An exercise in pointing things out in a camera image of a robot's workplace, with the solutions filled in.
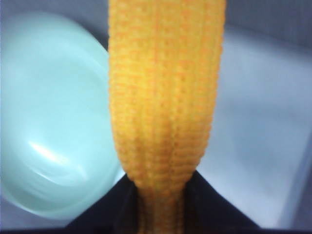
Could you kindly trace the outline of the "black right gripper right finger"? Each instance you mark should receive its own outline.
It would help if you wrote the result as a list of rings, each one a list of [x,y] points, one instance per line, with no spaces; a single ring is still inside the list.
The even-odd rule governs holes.
[[[185,188],[186,234],[254,234],[258,225],[195,171]]]

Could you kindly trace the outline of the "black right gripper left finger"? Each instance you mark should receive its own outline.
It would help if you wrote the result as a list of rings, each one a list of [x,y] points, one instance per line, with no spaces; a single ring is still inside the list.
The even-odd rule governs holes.
[[[65,228],[67,234],[136,234],[138,201],[135,184],[124,175],[112,189]]]

